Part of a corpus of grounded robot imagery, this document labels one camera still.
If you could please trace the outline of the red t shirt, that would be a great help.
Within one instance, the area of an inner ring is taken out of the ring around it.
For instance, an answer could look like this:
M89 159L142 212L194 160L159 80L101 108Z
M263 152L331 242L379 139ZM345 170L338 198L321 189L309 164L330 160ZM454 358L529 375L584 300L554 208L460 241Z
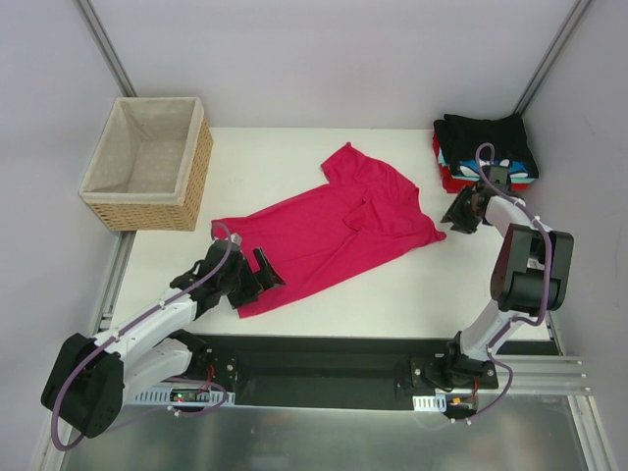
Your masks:
M433 135L433 150L435 153L436 161L437 161L437 154L438 154L439 149L442 149L442 148L440 146L440 142L438 140L437 135L434 134ZM438 165L438 169L441 176L442 186L447 193L458 193L464 187L472 186L475 182L477 182L477 181L469 182L469 181L455 179L449 170L441 168L438 162L437 162L437 165ZM526 189L531 184L531 183L513 183L513 182L511 183L514 190Z

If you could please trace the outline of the pink t shirt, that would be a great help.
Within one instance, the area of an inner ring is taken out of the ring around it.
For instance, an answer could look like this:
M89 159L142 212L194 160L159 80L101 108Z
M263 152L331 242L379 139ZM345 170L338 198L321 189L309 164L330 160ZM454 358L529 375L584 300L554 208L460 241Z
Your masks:
M252 256L261 248L284 285L238 309L264 314L440 242L418 187L391 165L351 144L321 166L326 183L245 217L222 219Z

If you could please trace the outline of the wicker basket with liner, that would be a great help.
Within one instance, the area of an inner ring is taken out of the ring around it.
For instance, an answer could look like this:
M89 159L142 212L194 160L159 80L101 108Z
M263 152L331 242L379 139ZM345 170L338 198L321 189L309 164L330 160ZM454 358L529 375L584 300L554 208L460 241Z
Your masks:
M200 98L118 98L79 196L114 232L192 232L212 147Z

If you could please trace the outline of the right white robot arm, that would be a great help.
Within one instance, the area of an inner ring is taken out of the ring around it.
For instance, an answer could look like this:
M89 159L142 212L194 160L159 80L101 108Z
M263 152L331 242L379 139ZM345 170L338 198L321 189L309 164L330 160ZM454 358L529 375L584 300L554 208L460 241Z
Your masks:
M508 171L495 165L480 169L480 180L458 193L442 221L462 234L472 235L484 224L502 236L490 280L491 300L447 344L442 375L449 390L484 381L495 371L495 354L516 330L543 324L562 305L574 237L532 215L511 191Z

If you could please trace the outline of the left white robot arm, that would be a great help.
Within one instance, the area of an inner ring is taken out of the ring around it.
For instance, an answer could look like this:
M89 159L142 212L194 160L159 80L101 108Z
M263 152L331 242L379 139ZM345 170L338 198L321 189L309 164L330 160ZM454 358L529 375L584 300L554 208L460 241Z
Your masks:
M207 343L187 327L226 299L232 308L258 301L262 293L285 285L262 248L250 266L241 247L230 238L217 239L204 258L172 279L145 311L92 337L74 334L58 353L41 395L52 416L52 440L60 450L65 422L80 438L103 434L123 406L163 381L215 388L218 367Z

